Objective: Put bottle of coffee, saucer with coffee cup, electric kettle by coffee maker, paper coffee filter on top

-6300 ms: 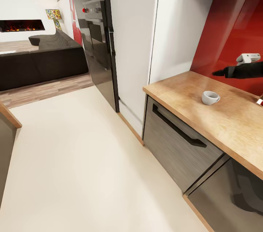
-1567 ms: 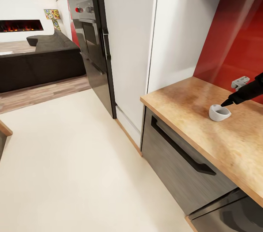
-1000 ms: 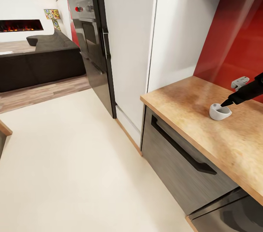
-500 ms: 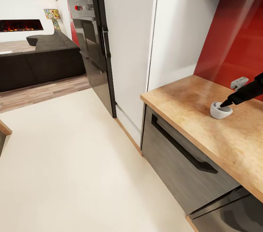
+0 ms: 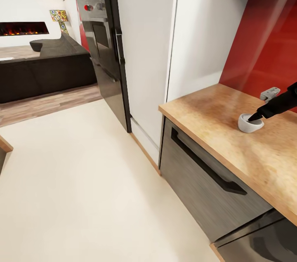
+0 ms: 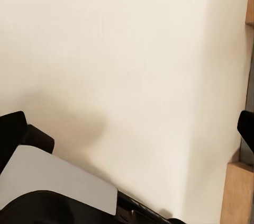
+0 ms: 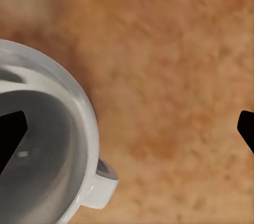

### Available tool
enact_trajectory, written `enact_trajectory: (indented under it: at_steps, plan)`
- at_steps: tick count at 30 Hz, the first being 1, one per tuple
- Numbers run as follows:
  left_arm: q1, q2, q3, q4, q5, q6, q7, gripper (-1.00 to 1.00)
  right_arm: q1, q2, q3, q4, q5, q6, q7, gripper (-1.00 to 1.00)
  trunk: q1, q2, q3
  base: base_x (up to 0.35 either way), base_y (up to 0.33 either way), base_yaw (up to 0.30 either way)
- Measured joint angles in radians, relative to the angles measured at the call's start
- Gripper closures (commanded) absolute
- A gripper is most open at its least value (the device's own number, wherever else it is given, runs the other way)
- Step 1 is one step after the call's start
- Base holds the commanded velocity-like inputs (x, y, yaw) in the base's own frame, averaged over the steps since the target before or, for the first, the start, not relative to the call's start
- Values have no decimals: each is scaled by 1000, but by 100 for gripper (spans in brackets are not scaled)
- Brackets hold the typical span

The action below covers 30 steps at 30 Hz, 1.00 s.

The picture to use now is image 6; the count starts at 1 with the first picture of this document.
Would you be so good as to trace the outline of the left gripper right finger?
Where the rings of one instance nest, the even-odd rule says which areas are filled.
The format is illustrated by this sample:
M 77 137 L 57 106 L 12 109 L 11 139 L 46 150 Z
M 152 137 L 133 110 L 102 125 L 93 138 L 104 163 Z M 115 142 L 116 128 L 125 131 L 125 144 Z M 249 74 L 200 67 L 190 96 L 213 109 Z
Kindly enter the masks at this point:
M 254 112 L 243 110 L 238 120 L 237 129 L 254 153 Z

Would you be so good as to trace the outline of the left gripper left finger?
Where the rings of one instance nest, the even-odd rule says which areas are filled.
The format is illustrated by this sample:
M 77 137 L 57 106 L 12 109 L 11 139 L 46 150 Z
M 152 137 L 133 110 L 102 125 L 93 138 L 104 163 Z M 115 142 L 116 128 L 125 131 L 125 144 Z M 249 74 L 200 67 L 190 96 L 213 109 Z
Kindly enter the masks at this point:
M 28 130 L 23 111 L 0 117 L 0 173 Z

